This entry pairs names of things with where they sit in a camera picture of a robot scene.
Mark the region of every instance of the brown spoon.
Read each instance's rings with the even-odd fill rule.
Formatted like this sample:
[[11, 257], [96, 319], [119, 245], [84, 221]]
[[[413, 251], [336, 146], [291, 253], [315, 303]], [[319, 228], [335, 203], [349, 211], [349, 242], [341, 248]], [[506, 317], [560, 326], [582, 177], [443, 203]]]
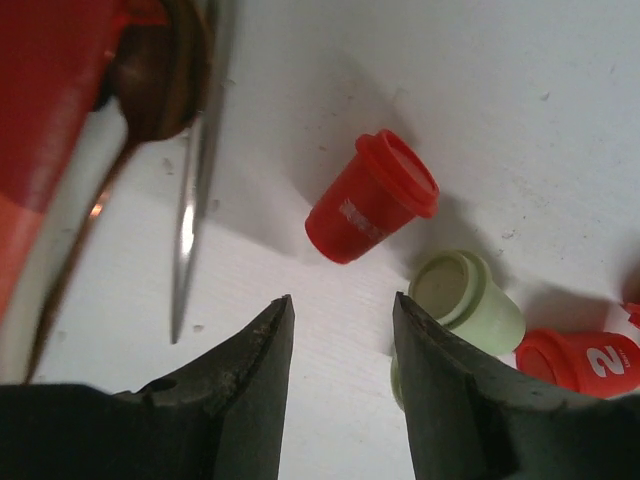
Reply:
[[40, 316], [25, 383], [30, 383], [73, 271], [113, 186], [138, 146], [170, 138], [194, 119], [209, 76], [209, 32], [192, 0], [161, 0], [170, 26], [130, 26], [107, 72], [127, 122], [127, 138], [87, 211]]

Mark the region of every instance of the white table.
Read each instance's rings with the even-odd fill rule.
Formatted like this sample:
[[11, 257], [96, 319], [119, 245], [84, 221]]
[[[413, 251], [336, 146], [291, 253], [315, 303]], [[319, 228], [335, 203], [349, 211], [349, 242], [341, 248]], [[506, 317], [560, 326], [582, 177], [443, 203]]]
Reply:
[[[412, 479], [388, 369], [413, 256], [474, 250], [531, 324], [606, 321], [637, 338], [617, 304], [640, 261], [638, 18], [632, 0], [244, 2], [180, 343], [169, 345], [178, 138], [143, 148], [118, 185], [39, 381], [138, 389], [291, 293], [281, 478]], [[429, 166], [441, 212], [333, 265], [304, 219], [355, 138], [381, 127]], [[114, 104], [93, 116], [78, 171], [104, 164], [123, 132]]]

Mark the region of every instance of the red cup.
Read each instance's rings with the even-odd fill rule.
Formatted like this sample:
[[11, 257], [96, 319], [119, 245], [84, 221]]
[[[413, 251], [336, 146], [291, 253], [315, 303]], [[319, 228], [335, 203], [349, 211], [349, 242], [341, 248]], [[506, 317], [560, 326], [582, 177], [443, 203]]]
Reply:
[[640, 385], [640, 348], [617, 333], [534, 330], [516, 349], [516, 365], [532, 377], [600, 398]]
[[416, 216], [438, 211], [438, 185], [389, 130], [362, 135], [356, 155], [311, 210], [305, 229], [328, 259], [349, 263]]

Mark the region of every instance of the green cup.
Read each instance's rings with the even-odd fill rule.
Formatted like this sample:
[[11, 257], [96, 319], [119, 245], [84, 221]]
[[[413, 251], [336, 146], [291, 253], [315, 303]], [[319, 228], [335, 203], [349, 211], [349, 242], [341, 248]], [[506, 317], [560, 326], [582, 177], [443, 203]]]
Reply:
[[409, 296], [442, 326], [490, 355], [513, 351], [524, 337], [522, 312], [474, 253], [452, 250], [432, 257], [411, 281]]

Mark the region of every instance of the white surface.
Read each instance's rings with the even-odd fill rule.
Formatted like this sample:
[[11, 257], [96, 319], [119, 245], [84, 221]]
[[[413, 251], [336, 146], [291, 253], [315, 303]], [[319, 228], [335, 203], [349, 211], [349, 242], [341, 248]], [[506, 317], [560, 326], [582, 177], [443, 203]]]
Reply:
[[[291, 293], [281, 478], [405, 480], [413, 473], [388, 354], [394, 292], [406, 288], [414, 255], [435, 246], [482, 254], [531, 324], [608, 319], [607, 328], [635, 333], [614, 304], [640, 260], [640, 3], [246, 4], [217, 209], [181, 342], [169, 346], [178, 139], [144, 148], [118, 186], [42, 381], [135, 390]], [[332, 265], [305, 238], [309, 202], [355, 138], [383, 126], [430, 167], [441, 212], [361, 261]]]

